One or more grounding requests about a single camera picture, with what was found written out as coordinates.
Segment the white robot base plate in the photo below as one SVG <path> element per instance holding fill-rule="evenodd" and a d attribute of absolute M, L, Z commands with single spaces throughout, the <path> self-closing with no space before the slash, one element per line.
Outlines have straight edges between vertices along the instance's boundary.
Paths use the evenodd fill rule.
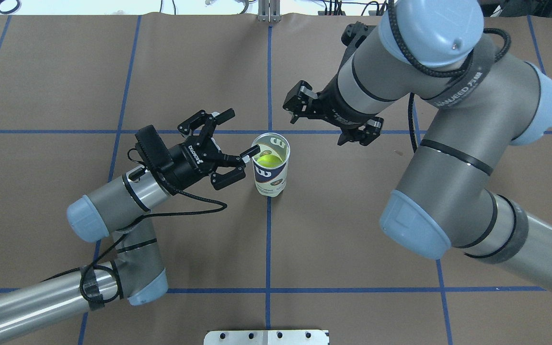
<path fill-rule="evenodd" d="M 204 345 L 329 345 L 328 330 L 219 330 L 210 331 Z"/>

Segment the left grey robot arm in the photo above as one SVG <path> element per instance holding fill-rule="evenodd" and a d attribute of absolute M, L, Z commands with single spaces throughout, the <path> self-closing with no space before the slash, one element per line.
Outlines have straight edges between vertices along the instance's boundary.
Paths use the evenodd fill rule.
<path fill-rule="evenodd" d="M 114 106 L 55 107 L 44 105 L 0 106 L 0 288 L 13 283 L 42 280 L 68 266 L 89 264 L 96 244 L 80 242 L 72 234 L 63 209 L 81 191 L 101 185 L 114 176 L 120 149 L 125 114 L 148 116 L 156 122 L 155 109 L 145 112 L 125 111 Z M 48 291 L 29 289 L 24 304 L 13 301 L 27 290 L 0 293 L 0 323 L 13 327 L 18 322 L 31 321 L 40 315 L 60 312 L 64 318 L 77 319 L 77 310 L 89 310 L 89 303 L 78 290 L 79 272 L 75 271 L 48 280 Z M 216 316 L 219 320 L 210 328 L 263 328 L 263 320 L 250 321 L 257 314 L 263 319 L 263 296 L 258 293 L 230 294 L 227 303 L 211 303 L 213 310 L 201 315 L 188 311 L 189 316 Z M 259 302 L 259 308 L 250 302 Z"/>

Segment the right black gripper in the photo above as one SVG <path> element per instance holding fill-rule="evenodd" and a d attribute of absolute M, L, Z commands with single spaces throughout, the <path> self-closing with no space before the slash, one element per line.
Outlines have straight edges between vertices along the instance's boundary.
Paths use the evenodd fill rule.
<path fill-rule="evenodd" d="M 344 83 L 333 79 L 320 94 L 307 81 L 298 81 L 285 96 L 283 109 L 295 124 L 300 118 L 320 119 L 320 103 L 326 121 L 342 128 L 338 146 L 348 142 L 368 146 L 381 135 L 384 119 L 372 118 L 385 109 L 385 103 L 366 94 L 354 79 Z"/>

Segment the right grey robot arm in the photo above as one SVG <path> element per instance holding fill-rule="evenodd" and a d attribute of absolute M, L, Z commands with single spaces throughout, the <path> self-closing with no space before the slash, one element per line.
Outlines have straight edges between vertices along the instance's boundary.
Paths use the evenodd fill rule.
<path fill-rule="evenodd" d="M 406 95 L 437 109 L 380 227 L 422 257 L 451 248 L 552 293 L 552 226 L 486 189 L 508 146 L 552 127 L 552 80 L 484 28 L 475 0 L 391 0 L 378 25 L 355 23 L 337 74 L 320 92 L 299 81 L 283 109 L 340 128 L 338 144 L 379 137 L 381 111 Z"/>

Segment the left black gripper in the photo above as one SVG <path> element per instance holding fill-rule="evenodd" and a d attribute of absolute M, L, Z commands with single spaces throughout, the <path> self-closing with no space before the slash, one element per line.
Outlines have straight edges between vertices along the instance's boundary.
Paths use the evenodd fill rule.
<path fill-rule="evenodd" d="M 234 118 L 233 108 L 222 113 L 208 114 L 201 110 L 178 125 L 178 131 L 183 137 L 190 137 L 191 141 L 176 144 L 167 149 L 173 166 L 167 168 L 163 174 L 163 188 L 167 192 L 185 190 L 197 183 L 210 173 L 211 184 L 215 190 L 221 190 L 245 178 L 247 163 L 258 154 L 259 146 L 251 146 L 241 154 L 234 156 L 221 152 L 214 139 L 210 139 L 217 126 Z M 203 157 L 209 153 L 209 160 Z M 232 168 L 226 174 L 217 173 L 217 167 Z"/>

